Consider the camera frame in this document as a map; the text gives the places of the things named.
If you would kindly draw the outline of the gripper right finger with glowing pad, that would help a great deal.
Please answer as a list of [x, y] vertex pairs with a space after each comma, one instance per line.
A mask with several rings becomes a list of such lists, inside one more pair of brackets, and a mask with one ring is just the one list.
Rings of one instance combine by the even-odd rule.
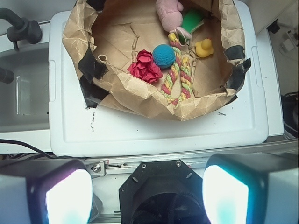
[[206, 164], [202, 195], [213, 224], [297, 224], [298, 155], [214, 154]]

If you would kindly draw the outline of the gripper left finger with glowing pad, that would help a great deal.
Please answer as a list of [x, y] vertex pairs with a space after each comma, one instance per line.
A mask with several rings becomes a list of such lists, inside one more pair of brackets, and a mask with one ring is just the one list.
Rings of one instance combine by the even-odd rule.
[[92, 178], [78, 159], [0, 162], [2, 224], [86, 224]]

